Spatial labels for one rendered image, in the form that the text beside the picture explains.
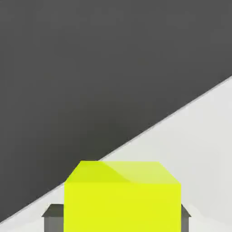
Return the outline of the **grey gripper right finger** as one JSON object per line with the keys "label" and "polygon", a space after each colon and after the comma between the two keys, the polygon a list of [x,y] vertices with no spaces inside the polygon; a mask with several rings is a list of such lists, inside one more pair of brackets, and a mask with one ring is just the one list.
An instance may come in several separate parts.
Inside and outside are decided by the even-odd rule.
{"label": "grey gripper right finger", "polygon": [[200,212],[191,213],[181,204],[181,232],[214,232],[214,229]]}

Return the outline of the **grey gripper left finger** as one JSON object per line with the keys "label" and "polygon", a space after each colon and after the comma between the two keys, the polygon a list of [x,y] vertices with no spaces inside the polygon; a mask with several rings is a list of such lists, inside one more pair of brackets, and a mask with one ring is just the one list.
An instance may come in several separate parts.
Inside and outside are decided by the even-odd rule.
{"label": "grey gripper left finger", "polygon": [[23,232],[64,232],[63,204],[50,204],[40,219],[28,222]]}

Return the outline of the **small yellow cube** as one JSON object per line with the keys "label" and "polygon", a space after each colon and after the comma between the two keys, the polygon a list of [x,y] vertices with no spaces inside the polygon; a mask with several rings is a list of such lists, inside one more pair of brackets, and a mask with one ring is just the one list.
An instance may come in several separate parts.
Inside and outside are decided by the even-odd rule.
{"label": "small yellow cube", "polygon": [[80,161],[64,183],[64,232],[181,232],[181,184],[155,161]]}

